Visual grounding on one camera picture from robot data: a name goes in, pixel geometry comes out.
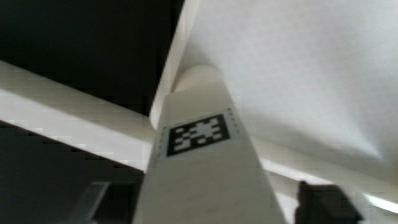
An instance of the black background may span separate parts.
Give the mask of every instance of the black background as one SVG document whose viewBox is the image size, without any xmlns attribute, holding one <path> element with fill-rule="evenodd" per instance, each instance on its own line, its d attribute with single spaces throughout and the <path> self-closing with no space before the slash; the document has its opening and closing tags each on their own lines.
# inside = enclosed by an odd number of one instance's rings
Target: black background
<svg viewBox="0 0 398 224">
<path fill-rule="evenodd" d="M 2 0 L 0 60 L 150 114 L 184 0 Z"/>
</svg>

